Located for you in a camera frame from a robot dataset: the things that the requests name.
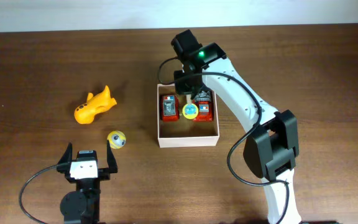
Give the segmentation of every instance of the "white wall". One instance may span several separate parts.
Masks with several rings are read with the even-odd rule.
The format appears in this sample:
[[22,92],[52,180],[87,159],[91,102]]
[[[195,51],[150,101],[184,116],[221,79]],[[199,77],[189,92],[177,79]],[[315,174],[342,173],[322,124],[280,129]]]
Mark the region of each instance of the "white wall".
[[348,22],[358,0],[0,0],[0,32]]

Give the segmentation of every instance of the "yellow round object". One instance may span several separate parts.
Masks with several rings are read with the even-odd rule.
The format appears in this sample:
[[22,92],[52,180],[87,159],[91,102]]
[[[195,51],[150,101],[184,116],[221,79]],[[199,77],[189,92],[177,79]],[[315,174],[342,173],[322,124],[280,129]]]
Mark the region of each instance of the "yellow round object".
[[183,107],[183,115],[185,118],[187,119],[195,119],[198,115],[198,107],[192,103],[190,105],[186,104],[184,107]]
[[119,149],[125,145],[127,138],[125,134],[120,131],[112,131],[107,136],[107,140],[109,140],[112,149]]

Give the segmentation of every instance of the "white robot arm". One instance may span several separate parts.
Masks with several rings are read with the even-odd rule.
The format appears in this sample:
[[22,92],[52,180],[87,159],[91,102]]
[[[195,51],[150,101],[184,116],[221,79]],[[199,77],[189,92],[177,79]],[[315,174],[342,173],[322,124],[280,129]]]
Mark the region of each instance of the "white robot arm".
[[[186,30],[172,40],[172,46],[183,64],[184,73],[176,71],[174,79],[178,94],[193,96],[206,86],[213,90],[231,109],[245,132],[258,122],[258,106],[240,81],[258,101],[262,108],[259,126],[247,139],[244,159],[250,170],[262,183],[283,180],[288,182],[289,199],[285,216],[280,223],[298,224],[301,217],[296,209],[293,191],[295,157],[299,153],[296,118],[290,111],[279,113],[276,108],[256,94],[239,76],[226,54],[215,43],[202,47],[193,34]],[[197,74],[197,78],[180,80],[184,76]],[[269,130],[275,134],[269,136]],[[283,215],[286,188],[283,184],[264,187],[268,203],[268,220],[277,223]]]
[[[266,122],[274,119],[274,113],[277,112],[277,109],[273,106],[270,106],[252,90],[252,88],[239,76],[228,58],[220,58],[215,60],[214,62],[210,63],[209,67],[204,69],[203,72],[224,73],[239,80],[253,93],[262,107],[262,119],[260,124],[265,124]],[[236,82],[216,75],[204,75],[203,83],[208,88],[212,89],[216,94],[218,94],[218,96],[223,100],[223,102],[225,102],[225,104],[240,121],[244,131],[248,132],[256,123],[258,117],[257,108],[255,107],[255,103],[249,94]],[[298,213],[298,210],[296,209],[295,194],[292,184],[293,174],[294,169],[287,169],[286,171],[276,176],[276,179],[278,180],[287,181],[290,187],[288,209],[281,223],[298,224],[301,222],[301,217]],[[269,182],[269,180],[263,178],[262,182],[266,183]],[[270,223],[276,223],[282,216],[283,208],[285,205],[285,186],[282,184],[272,184],[265,186],[264,190],[268,204],[268,220]]]

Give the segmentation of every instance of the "cable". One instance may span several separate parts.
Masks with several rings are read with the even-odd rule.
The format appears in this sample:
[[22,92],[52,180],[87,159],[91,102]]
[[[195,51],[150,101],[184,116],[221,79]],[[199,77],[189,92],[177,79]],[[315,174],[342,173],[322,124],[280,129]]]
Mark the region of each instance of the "cable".
[[163,61],[160,65],[160,67],[158,68],[158,72],[157,72],[157,78],[158,78],[158,81],[163,84],[163,85],[170,85],[170,84],[167,84],[167,83],[164,83],[163,81],[161,81],[160,79],[160,72],[161,72],[161,68],[165,65],[165,63],[169,62],[169,61],[172,61],[172,60],[176,60],[178,59],[178,57],[173,57],[173,58],[168,58],[166,59],[165,61]]
[[280,217],[280,219],[278,220],[277,224],[281,223],[281,221],[284,219],[285,217],[285,214],[287,213],[287,209],[288,209],[288,203],[289,203],[289,200],[290,200],[290,188],[288,186],[288,182],[287,181],[284,181],[284,180],[274,180],[274,181],[270,181],[270,182],[267,182],[267,183],[253,183],[253,182],[249,182],[249,181],[246,181],[244,179],[242,179],[241,177],[239,177],[236,172],[233,170],[233,168],[231,167],[231,155],[233,154],[234,150],[236,150],[237,146],[240,145],[245,139],[248,138],[249,135],[252,134],[252,132],[255,131],[255,129],[258,127],[258,125],[260,124],[260,120],[262,119],[262,107],[260,106],[258,100],[256,99],[256,97],[254,96],[254,94],[252,94],[252,92],[242,83],[240,82],[238,79],[230,76],[230,75],[227,75],[227,74],[224,74],[224,73],[219,73],[219,72],[203,72],[203,73],[194,73],[194,74],[189,74],[189,75],[185,75],[183,77],[180,77],[172,82],[168,82],[168,83],[163,83],[161,82],[161,79],[160,79],[160,71],[161,71],[161,68],[163,67],[163,65],[171,60],[175,60],[175,59],[178,59],[178,57],[173,57],[173,58],[170,58],[170,59],[167,59],[165,60],[164,62],[161,63],[160,67],[158,68],[158,72],[157,72],[157,76],[158,76],[158,80],[161,84],[163,85],[171,85],[171,84],[174,84],[174,83],[179,83],[179,82],[182,82],[183,80],[187,80],[187,79],[190,79],[190,78],[194,78],[194,77],[198,77],[198,76],[203,76],[203,75],[217,75],[217,76],[221,76],[221,77],[226,77],[228,78],[228,80],[233,80],[235,81],[238,85],[240,85],[248,94],[249,96],[252,98],[252,100],[254,101],[256,107],[257,107],[257,114],[258,114],[258,119],[257,121],[255,122],[255,124],[252,126],[252,128],[245,134],[243,135],[243,137],[241,137],[231,148],[230,148],[230,151],[229,153],[227,154],[227,167],[229,168],[231,174],[237,179],[239,180],[240,182],[244,183],[244,184],[247,184],[247,185],[251,185],[251,186],[255,186],[255,187],[265,187],[265,186],[269,186],[269,185],[272,185],[272,184],[277,184],[277,183],[281,183],[285,186],[285,190],[286,190],[286,194],[285,194],[285,204],[284,204],[284,209],[283,209],[283,213]]
[[31,180],[33,180],[34,178],[36,178],[40,174],[42,174],[42,173],[44,173],[44,172],[46,172],[48,170],[51,170],[51,169],[54,169],[54,168],[57,168],[57,167],[60,167],[60,166],[64,166],[64,165],[67,165],[67,164],[69,164],[69,162],[65,162],[65,163],[62,163],[62,164],[56,164],[56,165],[53,165],[53,166],[50,166],[50,167],[47,167],[47,168],[45,168],[43,170],[38,171],[36,174],[34,174],[32,177],[30,177],[30,179],[28,181],[26,181],[25,184],[23,185],[23,187],[21,188],[20,193],[19,193],[19,205],[20,205],[20,208],[22,209],[22,211],[24,212],[25,215],[27,215],[29,218],[31,218],[32,220],[36,221],[37,223],[47,224],[47,223],[45,223],[45,222],[33,217],[32,215],[30,215],[30,213],[24,208],[23,203],[22,203],[22,196],[23,196],[24,189],[31,182]]

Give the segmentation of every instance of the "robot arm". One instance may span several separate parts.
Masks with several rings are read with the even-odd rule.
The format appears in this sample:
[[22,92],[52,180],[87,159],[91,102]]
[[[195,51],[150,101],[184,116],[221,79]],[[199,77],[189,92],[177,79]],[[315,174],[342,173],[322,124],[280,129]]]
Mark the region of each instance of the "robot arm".
[[106,143],[107,168],[98,168],[96,151],[79,151],[73,161],[73,146],[69,143],[66,152],[59,160],[59,173],[76,185],[76,190],[66,194],[60,202],[64,224],[102,224],[99,222],[100,182],[110,180],[110,174],[118,172],[116,158],[110,143]]
[[[284,180],[289,183],[290,198],[282,223],[301,222],[296,209],[292,182],[295,157],[299,154],[298,131],[294,115],[288,110],[279,113],[276,108],[261,99],[239,76],[226,54],[215,43],[202,47],[187,30],[172,40],[172,46],[184,70],[184,73],[175,72],[176,80],[192,73],[223,73],[243,83],[258,100],[262,107],[262,118],[260,126],[248,137],[244,159],[250,170],[261,178],[262,182]],[[257,122],[259,114],[255,102],[245,89],[230,78],[202,75],[198,80],[192,78],[177,82],[175,85],[179,94],[192,96],[204,86],[215,91],[238,118],[245,132]],[[268,220],[270,223],[276,223],[283,213],[286,188],[282,184],[272,184],[265,186],[264,190],[268,203]]]

